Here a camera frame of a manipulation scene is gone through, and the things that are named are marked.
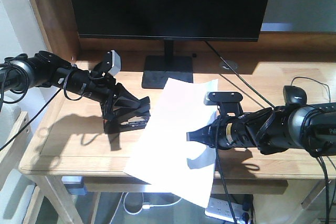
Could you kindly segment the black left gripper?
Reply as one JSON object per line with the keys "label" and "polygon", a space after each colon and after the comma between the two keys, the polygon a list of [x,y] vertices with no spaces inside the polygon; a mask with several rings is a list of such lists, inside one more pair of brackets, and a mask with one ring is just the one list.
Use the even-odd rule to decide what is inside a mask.
{"label": "black left gripper", "polygon": [[113,111],[114,102],[115,110],[139,109],[140,112],[145,112],[150,109],[149,97],[136,98],[122,84],[116,83],[116,79],[111,75],[93,80],[89,77],[88,70],[59,67],[54,72],[54,86],[62,88],[67,99],[70,98],[67,93],[71,92],[80,98],[86,97],[99,102],[102,117],[109,121],[117,118]]}

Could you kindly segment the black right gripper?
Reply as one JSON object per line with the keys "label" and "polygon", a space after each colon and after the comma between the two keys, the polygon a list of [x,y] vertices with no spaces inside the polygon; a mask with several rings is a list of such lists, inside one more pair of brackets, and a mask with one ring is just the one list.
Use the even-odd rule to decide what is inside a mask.
{"label": "black right gripper", "polygon": [[257,147],[257,133],[270,116],[270,112],[254,112],[217,119],[211,126],[187,132],[186,138],[188,141],[218,147],[220,150]]}

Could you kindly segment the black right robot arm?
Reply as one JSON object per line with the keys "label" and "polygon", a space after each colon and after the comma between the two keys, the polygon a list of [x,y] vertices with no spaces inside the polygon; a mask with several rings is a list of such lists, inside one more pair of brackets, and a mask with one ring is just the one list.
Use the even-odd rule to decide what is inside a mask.
{"label": "black right robot arm", "polygon": [[302,149],[312,157],[335,155],[335,107],[290,104],[239,116],[220,115],[187,140],[219,150],[257,148],[263,155]]}

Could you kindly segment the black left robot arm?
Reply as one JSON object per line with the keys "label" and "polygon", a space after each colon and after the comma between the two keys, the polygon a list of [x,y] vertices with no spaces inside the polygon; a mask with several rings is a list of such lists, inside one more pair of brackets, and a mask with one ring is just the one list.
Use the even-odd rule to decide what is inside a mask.
{"label": "black left robot arm", "polygon": [[102,117],[121,124],[133,118],[146,122],[150,117],[150,99],[138,99],[115,79],[121,69],[121,59],[110,50],[91,71],[47,52],[33,57],[20,54],[5,58],[1,64],[1,89],[25,95],[33,87],[58,87],[64,95],[69,92],[100,103]]}

